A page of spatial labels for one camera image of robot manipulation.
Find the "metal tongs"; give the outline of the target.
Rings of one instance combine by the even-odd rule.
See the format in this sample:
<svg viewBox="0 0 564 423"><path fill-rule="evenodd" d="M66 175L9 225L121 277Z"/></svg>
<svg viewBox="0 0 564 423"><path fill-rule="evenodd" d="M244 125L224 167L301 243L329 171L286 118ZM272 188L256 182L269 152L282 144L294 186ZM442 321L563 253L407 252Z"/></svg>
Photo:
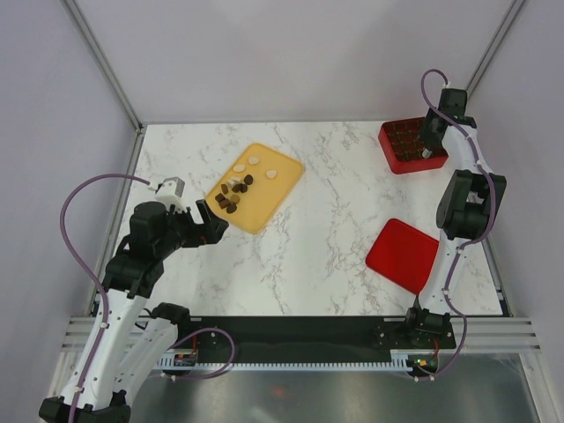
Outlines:
<svg viewBox="0 0 564 423"><path fill-rule="evenodd" d="M429 159L432 156L433 152L431 150L428 150L427 148L425 148L422 152L422 157L424 159Z"/></svg>

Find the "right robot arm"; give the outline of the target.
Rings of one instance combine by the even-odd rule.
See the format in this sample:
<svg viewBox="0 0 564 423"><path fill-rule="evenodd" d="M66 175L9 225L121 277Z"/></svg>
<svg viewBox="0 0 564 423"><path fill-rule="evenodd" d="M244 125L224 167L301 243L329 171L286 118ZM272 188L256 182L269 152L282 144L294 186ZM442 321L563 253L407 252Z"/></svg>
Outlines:
<svg viewBox="0 0 564 423"><path fill-rule="evenodd" d="M405 342L417 348L449 331L449 319L456 313L451 295L473 248L492 230L507 188L507 179L486 164L466 104L466 91L443 88L438 108L428 110L419 133L424 153L443 149L454 172L436 212L440 238L430 275L402 328Z"/></svg>

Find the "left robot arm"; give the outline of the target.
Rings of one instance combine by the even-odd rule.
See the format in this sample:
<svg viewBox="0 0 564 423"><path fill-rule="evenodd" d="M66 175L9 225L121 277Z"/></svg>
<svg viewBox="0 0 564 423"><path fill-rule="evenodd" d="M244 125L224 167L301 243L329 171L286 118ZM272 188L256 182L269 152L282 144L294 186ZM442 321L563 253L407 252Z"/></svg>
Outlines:
<svg viewBox="0 0 564 423"><path fill-rule="evenodd" d="M102 303L78 369L57 397L43 400L39 415L47 422L126 422L134 399L157 361L170 347L184 347L193 335L189 310L162 303L131 350L130 333L152 289L164 273L164 262L178 249L218 243L228 224L204 200L197 201L203 219L156 201L135 207L130 232L108 262Z"/></svg>

